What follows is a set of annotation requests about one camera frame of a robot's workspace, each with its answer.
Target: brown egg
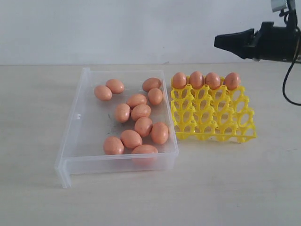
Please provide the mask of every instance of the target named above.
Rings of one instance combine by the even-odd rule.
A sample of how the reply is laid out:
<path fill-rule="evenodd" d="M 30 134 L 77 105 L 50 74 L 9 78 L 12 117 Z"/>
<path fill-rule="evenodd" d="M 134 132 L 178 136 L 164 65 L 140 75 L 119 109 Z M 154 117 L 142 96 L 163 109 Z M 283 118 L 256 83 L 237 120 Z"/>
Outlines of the brown egg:
<path fill-rule="evenodd" d="M 182 72 L 178 72 L 173 77 L 173 87 L 176 89 L 182 89 L 187 84 L 186 75 Z"/>
<path fill-rule="evenodd" d="M 224 85 L 227 86 L 228 90 L 235 90 L 240 85 L 239 74 L 231 72 L 224 80 Z"/>
<path fill-rule="evenodd" d="M 148 105 L 138 105 L 133 108 L 131 116 L 134 121 L 137 121 L 141 117 L 149 117 L 151 114 L 151 107 Z"/>
<path fill-rule="evenodd" d="M 151 129 L 151 139 L 155 144 L 162 145 L 164 144 L 169 137 L 168 127 L 162 122 L 157 122 L 152 126 Z"/>
<path fill-rule="evenodd" d="M 141 145 L 135 148 L 132 152 L 132 154 L 153 154 L 153 153 L 158 153 L 158 150 L 156 147 L 152 145 Z M 138 165 L 149 165 L 153 163 L 156 160 L 156 158 L 133 158 L 132 161 L 135 164 Z"/>
<path fill-rule="evenodd" d="M 157 79 L 157 78 L 149 78 L 147 80 L 144 81 L 143 85 L 142 85 L 142 89 L 145 92 L 149 92 L 151 89 L 153 88 L 160 88 L 161 86 L 161 80 Z"/>
<path fill-rule="evenodd" d="M 117 105 L 114 113 L 116 121 L 121 123 L 126 122 L 130 117 L 130 106 L 127 104 Z"/>
<path fill-rule="evenodd" d="M 221 78 L 218 74 L 210 72 L 205 77 L 205 83 L 210 87 L 210 89 L 218 89 L 221 86 Z"/>
<path fill-rule="evenodd" d="M 111 90 L 103 85 L 96 86 L 94 89 L 95 96 L 102 100 L 102 101 L 108 101 L 112 99 L 112 92 Z"/>
<path fill-rule="evenodd" d="M 152 105 L 159 105 L 163 100 L 163 93 L 160 89 L 153 88 L 149 91 L 147 97 Z"/>
<path fill-rule="evenodd" d="M 141 117 L 135 123 L 134 130 L 139 133 L 141 137 L 146 137 L 151 133 L 152 120 L 148 117 Z"/>
<path fill-rule="evenodd" d="M 130 129 L 123 131 L 120 139 L 127 148 L 136 148 L 142 145 L 142 138 L 139 133 Z"/>
<path fill-rule="evenodd" d="M 194 89 L 202 88 L 204 83 L 205 83 L 205 79 L 204 79 L 204 76 L 201 72 L 196 71 L 196 72 L 191 74 L 191 76 L 189 78 L 189 84 L 191 84 L 191 86 Z"/>
<path fill-rule="evenodd" d="M 118 79 L 110 79 L 105 84 L 113 94 L 120 94 L 124 91 L 124 84 Z"/>
<path fill-rule="evenodd" d="M 124 146 L 119 138 L 111 136 L 104 141 L 103 150 L 108 155 L 123 154 Z"/>
<path fill-rule="evenodd" d="M 146 103 L 146 96 L 142 94 L 134 94 L 127 100 L 127 105 L 129 105 L 132 109 L 137 105 L 145 105 Z"/>

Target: black cable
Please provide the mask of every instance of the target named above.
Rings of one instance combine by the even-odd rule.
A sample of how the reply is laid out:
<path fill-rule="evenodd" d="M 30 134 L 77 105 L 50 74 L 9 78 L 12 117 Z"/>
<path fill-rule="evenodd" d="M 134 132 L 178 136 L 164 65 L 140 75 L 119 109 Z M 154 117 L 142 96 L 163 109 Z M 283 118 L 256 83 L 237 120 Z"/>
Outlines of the black cable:
<path fill-rule="evenodd" d="M 296 102 L 290 100 L 290 99 L 287 97 L 286 93 L 285 93 L 285 86 L 286 86 L 287 78 L 288 78 L 288 76 L 290 75 L 291 70 L 292 70 L 293 66 L 295 65 L 295 63 L 296 63 L 296 61 L 297 61 L 297 59 L 298 59 L 298 55 L 299 55 L 300 50 L 301 50 L 301 31 L 300 31 L 300 28 L 299 28 L 299 27 L 297 27 L 296 29 L 297 29 L 298 35 L 299 35 L 297 52 L 296 52 L 295 57 L 293 58 L 293 61 L 292 61 L 291 66 L 289 67 L 289 69 L 288 69 L 288 71 L 287 71 L 287 73 L 286 73 L 286 75 L 285 75 L 285 78 L 284 78 L 284 81 L 283 81 L 283 85 L 282 85 L 282 94 L 283 94 L 284 98 L 285 98 L 289 103 L 291 103 L 291 104 L 293 104 L 293 105 L 296 105 L 296 106 L 301 106 L 301 103 L 296 103 Z"/>

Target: yellow plastic egg holder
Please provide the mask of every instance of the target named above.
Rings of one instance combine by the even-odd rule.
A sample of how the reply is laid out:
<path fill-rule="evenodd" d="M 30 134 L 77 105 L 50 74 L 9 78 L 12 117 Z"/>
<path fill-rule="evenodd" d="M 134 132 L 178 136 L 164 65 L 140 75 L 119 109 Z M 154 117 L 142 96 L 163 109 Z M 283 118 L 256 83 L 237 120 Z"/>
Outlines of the yellow plastic egg holder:
<path fill-rule="evenodd" d="M 216 90 L 208 85 L 193 89 L 190 84 L 183 89 L 172 88 L 171 113 L 177 138 L 195 136 L 205 141 L 215 137 L 224 142 L 234 137 L 239 143 L 256 138 L 254 110 L 248 107 L 249 97 L 244 91 L 243 86 L 228 90 L 224 85 Z"/>

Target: white wall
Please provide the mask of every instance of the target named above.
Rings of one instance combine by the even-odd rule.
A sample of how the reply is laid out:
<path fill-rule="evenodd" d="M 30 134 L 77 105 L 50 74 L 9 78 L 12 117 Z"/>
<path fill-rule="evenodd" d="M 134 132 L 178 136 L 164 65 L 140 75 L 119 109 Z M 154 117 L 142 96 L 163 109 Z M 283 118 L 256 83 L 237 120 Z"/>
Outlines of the white wall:
<path fill-rule="evenodd" d="M 0 64 L 234 62 L 214 37 L 262 21 L 270 0 L 0 0 Z"/>

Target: table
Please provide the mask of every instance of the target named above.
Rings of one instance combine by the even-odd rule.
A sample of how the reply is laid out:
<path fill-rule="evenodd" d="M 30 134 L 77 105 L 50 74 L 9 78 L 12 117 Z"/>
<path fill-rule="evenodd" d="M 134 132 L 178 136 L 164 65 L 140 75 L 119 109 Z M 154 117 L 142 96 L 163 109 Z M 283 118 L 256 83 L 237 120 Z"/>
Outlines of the table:
<path fill-rule="evenodd" d="M 179 141 L 173 170 L 73 175 L 54 162 L 83 66 L 0 66 L 0 219 L 3 226 L 283 226 L 301 221 L 301 108 L 281 86 L 289 64 L 92 65 L 92 70 L 241 74 L 258 138 Z M 301 67 L 287 93 L 301 101 Z"/>

